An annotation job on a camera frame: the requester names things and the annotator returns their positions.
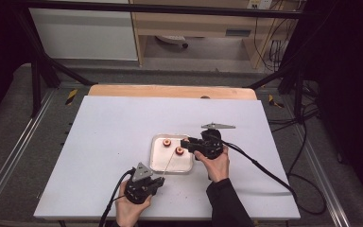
white cabinet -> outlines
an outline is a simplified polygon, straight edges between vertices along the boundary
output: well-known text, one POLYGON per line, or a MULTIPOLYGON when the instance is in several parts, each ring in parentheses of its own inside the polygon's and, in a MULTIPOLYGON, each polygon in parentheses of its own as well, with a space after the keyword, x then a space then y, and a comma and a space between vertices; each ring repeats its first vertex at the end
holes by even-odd
MULTIPOLYGON (((124 3, 127 0, 78 0, 124 3)), ((54 59, 137 61, 129 12, 30 9, 45 52, 54 59)))

cable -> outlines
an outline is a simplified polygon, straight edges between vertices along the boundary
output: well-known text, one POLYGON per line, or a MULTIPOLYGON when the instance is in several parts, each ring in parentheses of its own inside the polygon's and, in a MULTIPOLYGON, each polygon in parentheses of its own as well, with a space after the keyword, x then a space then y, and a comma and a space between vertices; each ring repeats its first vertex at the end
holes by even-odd
POLYGON ((300 8, 302 7, 302 0, 299 0, 299 5, 296 8, 296 11, 300 10, 300 8))
POLYGON ((220 141, 223 145, 226 145, 229 148, 234 149, 235 151, 239 152, 241 155, 243 155, 244 157, 248 158, 255 166, 257 166, 261 171, 263 171, 265 174, 267 174, 270 178, 272 178, 273 180, 275 180, 277 183, 281 184, 283 187, 285 187, 287 190, 289 190, 291 192, 291 195, 294 198, 294 201, 297 203, 297 194, 294 191, 294 189, 288 185, 287 183, 285 183, 284 181, 282 181, 280 178, 278 178, 277 176, 275 176, 273 173, 269 172, 266 168, 264 168, 261 164, 258 163, 258 161, 252 159, 246 152, 244 152, 244 150, 242 148, 239 148, 237 145, 234 145, 232 143, 228 143, 225 142, 219 138, 217 138, 216 136, 207 134, 207 136, 216 139, 217 141, 220 141))
POLYGON ((273 4, 273 6, 270 6, 270 8, 269 9, 273 9, 274 7, 276 7, 276 5, 278 5, 278 3, 280 2, 281 0, 278 0, 278 1, 276 1, 275 2, 275 4, 273 4))
MULTIPOLYGON (((286 22, 286 20, 287 19, 284 19, 279 25, 277 25, 276 27, 275 27, 275 29, 272 31, 272 34, 270 35, 270 40, 273 38, 273 36, 275 35, 275 33, 276 33, 276 31, 279 29, 279 27, 284 23, 284 22, 286 22)), ((280 52, 281 52, 281 50, 282 50, 282 45, 281 44, 279 44, 279 42, 280 41, 277 41, 277 46, 279 46, 279 47, 276 47, 276 51, 272 54, 272 55, 270 55, 270 51, 269 51, 269 59, 271 60, 271 56, 277 56, 277 58, 275 58, 274 59, 274 61, 273 61, 273 68, 274 68, 274 72, 276 72, 276 64, 275 64, 275 61, 277 61, 279 64, 280 64, 280 52)))
POLYGON ((101 220, 99 221, 99 227, 103 227, 104 224, 105 224, 105 220, 106 220, 106 217, 107 215, 109 214, 109 212, 111 211, 111 208, 112 208, 112 203, 124 196, 121 196, 121 197, 118 197, 118 198, 114 198, 114 195, 116 195, 116 192, 117 192, 117 189, 119 188, 120 184, 123 182, 123 179, 126 177, 126 175, 128 174, 132 174, 133 171, 135 171, 135 169, 131 169, 127 172, 125 172, 125 174, 123 174, 123 176, 120 178, 119 182, 117 183, 117 186, 114 188, 114 191, 112 193, 112 196, 111 196, 111 199, 109 200, 109 203, 107 205, 107 208, 105 209, 104 213, 102 214, 102 217, 101 217, 101 220))
POLYGON ((255 29, 254 29, 254 47, 255 47, 255 50, 256 52, 258 53, 259 55, 259 58, 261 59, 261 62, 264 64, 264 66, 269 70, 269 71, 272 71, 272 69, 270 69, 271 65, 268 65, 265 61, 264 61, 264 58, 262 58, 261 56, 261 53, 259 52, 258 50, 258 47, 256 45, 256 30, 257 30, 257 27, 258 27, 258 17, 255 18, 255 29))
MULTIPOLYGON (((294 159, 293 164, 290 166, 290 169, 287 171, 286 176, 287 176, 287 178, 288 178, 288 179, 290 179, 290 177, 296 177, 296 178, 298 178, 298 179, 301 179, 302 181, 305 181, 305 182, 309 183, 311 186, 313 186, 313 187, 314 187, 314 188, 315 188, 315 189, 316 189, 316 190, 320 193, 320 196, 321 196, 321 199, 322 199, 322 208, 320 209, 320 211, 310 211, 310 210, 308 210, 308 209, 304 208, 304 207, 303 207, 302 205, 300 205, 299 203, 297 203, 297 206, 298 206, 301 210, 303 210, 304 212, 306 212, 306 213, 308 213, 308 214, 311 214, 311 215, 321 215, 321 214, 323 214, 323 213, 326 211, 326 208, 327 208, 327 206, 326 206, 326 199, 325 199, 325 197, 324 197, 323 193, 321 192, 321 190, 320 190, 320 189, 319 189, 319 188, 318 188, 318 187, 317 187, 314 183, 310 182, 310 181, 309 181, 308 179, 306 179, 305 177, 300 176, 300 175, 295 174, 295 173, 292 173, 294 166, 297 164, 298 160, 300 159, 300 157, 301 157, 301 155, 302 155, 302 153, 303 153, 303 148, 304 148, 304 146, 305 146, 305 142, 306 142, 306 140, 307 140, 307 127, 306 127, 306 125, 305 125, 305 120, 307 120, 307 119, 309 119, 309 118, 313 117, 314 115, 318 114, 318 108, 316 108, 316 109, 314 109, 314 110, 311 110, 311 111, 309 111, 309 112, 307 112, 307 113, 305 114, 305 110, 306 110, 308 107, 310 107, 310 106, 312 106, 312 105, 314 105, 314 104, 315 104, 315 103, 314 103, 314 102, 312 102, 312 103, 310 103, 310 104, 308 104, 308 105, 306 105, 306 106, 304 106, 304 107, 302 108, 302 119, 304 119, 304 121, 302 122, 302 126, 303 126, 303 128, 304 128, 304 136, 303 136, 303 139, 302 139, 302 146, 300 147, 300 150, 299 150, 298 154, 296 155, 296 158, 294 159)), ((291 125, 294 125, 294 124, 298 123, 297 119, 288 119, 288 120, 271 120, 270 122, 277 123, 277 124, 287 123, 287 125, 286 125, 286 126, 281 127, 280 129, 283 129, 283 128, 285 128, 285 127, 288 127, 288 126, 291 126, 291 125)))

black pole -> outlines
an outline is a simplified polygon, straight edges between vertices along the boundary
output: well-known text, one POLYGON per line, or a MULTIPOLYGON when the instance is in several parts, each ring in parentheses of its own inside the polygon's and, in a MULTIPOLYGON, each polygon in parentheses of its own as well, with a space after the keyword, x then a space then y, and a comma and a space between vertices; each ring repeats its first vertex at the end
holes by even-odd
POLYGON ((46 59, 44 57, 43 46, 40 43, 40 40, 31 29, 25 15, 24 9, 20 8, 11 8, 11 12, 17 21, 20 28, 23 30, 25 35, 28 38, 28 42, 31 45, 32 55, 35 57, 36 61, 39 64, 39 72, 43 76, 43 79, 46 82, 48 87, 59 87, 61 81, 59 80, 56 72, 53 68, 47 64, 46 59))
POLYGON ((70 78, 75 79, 78 82, 80 82, 80 83, 82 83, 84 85, 88 85, 88 86, 97 84, 97 82, 92 82, 92 81, 89 81, 88 79, 83 78, 79 74, 77 74, 77 73, 73 72, 72 70, 68 69, 66 66, 64 66, 64 65, 60 64, 59 62, 53 60, 51 57, 49 57, 46 54, 45 54, 45 58, 48 61, 50 61, 52 66, 54 66, 56 69, 62 71, 62 73, 66 74, 70 78))
POLYGON ((279 11, 266 9, 224 9, 209 7, 187 7, 168 5, 143 5, 143 4, 118 4, 118 3, 93 3, 70 1, 41 1, 41 0, 15 0, 26 8, 36 9, 71 9, 92 11, 125 11, 125 12, 151 12, 171 14, 195 14, 256 18, 283 18, 283 19, 319 19, 320 14, 301 11, 279 11))
POLYGON ((288 72, 293 69, 292 64, 286 65, 284 68, 274 72, 273 74, 254 82, 252 85, 244 86, 243 88, 251 88, 252 90, 258 89, 261 86, 273 81, 277 78, 283 78, 288 72))

black sleeve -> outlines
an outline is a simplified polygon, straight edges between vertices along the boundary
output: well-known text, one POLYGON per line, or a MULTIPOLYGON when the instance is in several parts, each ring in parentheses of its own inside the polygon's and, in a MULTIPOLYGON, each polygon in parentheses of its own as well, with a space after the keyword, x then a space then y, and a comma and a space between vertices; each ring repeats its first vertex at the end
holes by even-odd
POLYGON ((116 220, 114 220, 114 221, 113 221, 113 223, 112 223, 112 225, 111 225, 111 227, 120 227, 120 225, 118 225, 118 224, 117 224, 117 221, 116 221, 116 220))
POLYGON ((211 183, 206 192, 213 209, 212 225, 214 227, 254 226, 229 178, 218 183, 211 183))

small object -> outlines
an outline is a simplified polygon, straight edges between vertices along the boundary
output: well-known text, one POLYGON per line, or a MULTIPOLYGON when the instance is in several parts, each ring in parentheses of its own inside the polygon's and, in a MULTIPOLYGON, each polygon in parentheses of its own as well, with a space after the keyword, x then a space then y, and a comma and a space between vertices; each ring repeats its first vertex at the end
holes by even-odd
POLYGON ((194 155, 184 151, 183 155, 177 155, 176 147, 181 146, 181 140, 187 138, 186 134, 161 133, 152 138, 149 167, 157 174, 187 174, 193 168, 194 155), (164 146, 164 139, 170 139, 172 144, 164 146))
POLYGON ((149 195, 156 195, 158 188, 164 185, 164 177, 151 179, 152 170, 142 163, 133 171, 126 184, 126 198, 134 204, 142 204, 149 195))
POLYGON ((184 153, 184 149, 182 147, 177 147, 175 149, 176 154, 182 155, 184 153))
POLYGON ((201 126, 202 129, 217 130, 217 129, 235 129, 232 125, 223 125, 212 122, 211 124, 201 126))
POLYGON ((183 36, 155 36, 158 40, 168 43, 168 44, 181 44, 181 46, 185 49, 188 47, 188 43, 186 42, 183 36))
POLYGON ((181 147, 186 148, 190 153, 198 150, 208 159, 217 158, 223 152, 220 131, 208 129, 202 131, 201 136, 202 139, 188 137, 187 140, 181 140, 181 147))
POLYGON ((163 144, 165 147, 169 147, 170 144, 172 144, 172 141, 170 139, 164 139, 163 144))

